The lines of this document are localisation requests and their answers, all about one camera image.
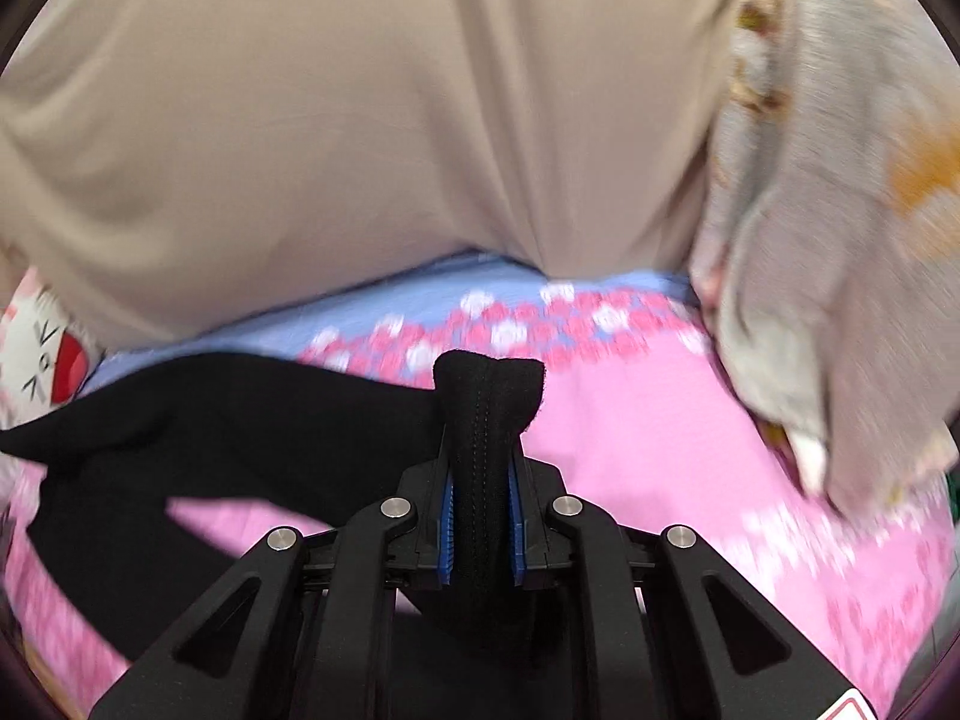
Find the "blue gripper pad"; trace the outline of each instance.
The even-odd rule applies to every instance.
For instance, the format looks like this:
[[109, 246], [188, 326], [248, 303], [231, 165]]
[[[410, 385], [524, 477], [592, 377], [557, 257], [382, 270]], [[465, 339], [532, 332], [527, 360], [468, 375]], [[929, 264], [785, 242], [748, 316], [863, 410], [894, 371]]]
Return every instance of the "blue gripper pad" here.
[[523, 515], [520, 513], [520, 485], [517, 483], [517, 465], [510, 463], [507, 482], [510, 485], [510, 532], [512, 537], [512, 564], [514, 565], [514, 585], [523, 584], [527, 562], [523, 555]]
[[440, 507], [440, 555], [437, 559], [437, 571], [440, 581], [450, 584], [450, 574], [453, 573], [453, 477], [446, 476], [446, 487], [443, 489], [443, 504]]

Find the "pink floral bedsheet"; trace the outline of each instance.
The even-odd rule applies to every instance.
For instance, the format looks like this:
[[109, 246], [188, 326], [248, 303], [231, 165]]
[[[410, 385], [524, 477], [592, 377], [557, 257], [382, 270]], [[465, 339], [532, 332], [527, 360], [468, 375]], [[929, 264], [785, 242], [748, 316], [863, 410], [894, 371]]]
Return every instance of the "pink floral bedsheet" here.
[[[318, 327], [301, 360], [431, 386], [433, 361], [449, 348], [543, 360], [544, 403], [524, 438], [527, 453], [556, 464], [573, 493], [624, 524], [693, 526], [885, 716], [949, 576], [953, 531], [942, 485], [861, 530], [801, 497], [728, 392], [696, 317], [639, 290], [549, 284], [539, 300], [517, 302], [468, 293], [434, 326], [391, 314], [356, 337]], [[32, 550], [24, 529], [41, 476], [28, 467], [13, 495], [6, 588], [26, 637], [88, 710], [128, 664], [59, 593]], [[234, 554], [280, 524], [323, 528], [256, 501], [170, 506]]]

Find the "white flower pattern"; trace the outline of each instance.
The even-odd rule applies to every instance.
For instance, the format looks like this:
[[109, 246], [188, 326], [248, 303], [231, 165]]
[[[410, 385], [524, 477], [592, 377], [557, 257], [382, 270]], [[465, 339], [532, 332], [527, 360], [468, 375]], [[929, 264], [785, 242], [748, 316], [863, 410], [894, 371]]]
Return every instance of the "white flower pattern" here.
[[468, 292], [460, 301], [460, 308], [471, 319], [479, 319], [484, 310], [493, 305], [493, 295], [482, 292], [482, 290], [473, 290]]
[[387, 316], [383, 317], [380, 322], [376, 324], [376, 327], [374, 327], [374, 331], [386, 330], [387, 335], [391, 338], [396, 338], [402, 329], [403, 314], [387, 314]]
[[566, 303], [573, 303], [575, 290], [573, 285], [568, 282], [554, 282], [541, 287], [541, 300], [550, 305], [554, 300], [563, 300]]
[[504, 353], [510, 351], [514, 346], [527, 341], [526, 325], [514, 322], [512, 319], [505, 319], [493, 325], [490, 333], [490, 343], [494, 351]]
[[709, 336], [695, 327], [680, 330], [677, 337], [693, 354], [709, 354], [710, 348], [712, 348]]
[[866, 539], [882, 546], [896, 530], [923, 533], [931, 512], [942, 500], [939, 485], [936, 482], [917, 490], [904, 504], [860, 527], [824, 512], [803, 517], [785, 503], [759, 512], [744, 512], [743, 535], [717, 539], [714, 547], [774, 602], [779, 581], [787, 571], [803, 567], [814, 578], [824, 570], [843, 577], [856, 564], [857, 548]]
[[626, 309], [613, 308], [610, 303], [601, 303], [593, 312], [593, 322], [605, 333], [619, 333], [630, 327], [630, 313]]
[[333, 341], [336, 341], [340, 337], [340, 332], [336, 327], [325, 327], [323, 330], [320, 330], [317, 335], [313, 337], [313, 341], [310, 344], [315, 351], [322, 352], [325, 348], [330, 346]]
[[429, 370], [434, 362], [437, 362], [442, 351], [443, 349], [433, 346], [429, 341], [417, 341], [414, 346], [407, 349], [407, 367], [413, 373]]
[[330, 370], [338, 370], [341, 373], [347, 371], [347, 366], [350, 364], [350, 353], [349, 352], [335, 352], [327, 357], [323, 361], [323, 367], [329, 368]]

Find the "red and white label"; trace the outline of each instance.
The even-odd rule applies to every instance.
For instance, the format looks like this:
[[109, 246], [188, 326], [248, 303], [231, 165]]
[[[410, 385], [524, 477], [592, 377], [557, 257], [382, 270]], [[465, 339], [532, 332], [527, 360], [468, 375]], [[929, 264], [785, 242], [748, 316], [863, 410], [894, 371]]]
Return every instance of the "red and white label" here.
[[817, 720], [877, 720], [877, 717], [860, 691], [851, 688]]

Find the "gray floral cloth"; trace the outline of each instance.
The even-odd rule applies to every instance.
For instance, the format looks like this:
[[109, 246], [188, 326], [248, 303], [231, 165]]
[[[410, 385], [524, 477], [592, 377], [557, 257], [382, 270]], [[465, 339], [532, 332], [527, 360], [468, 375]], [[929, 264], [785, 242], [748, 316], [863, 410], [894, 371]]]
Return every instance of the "gray floral cloth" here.
[[956, 456], [960, 67], [917, 0], [741, 0], [713, 146], [724, 367], [864, 517]]

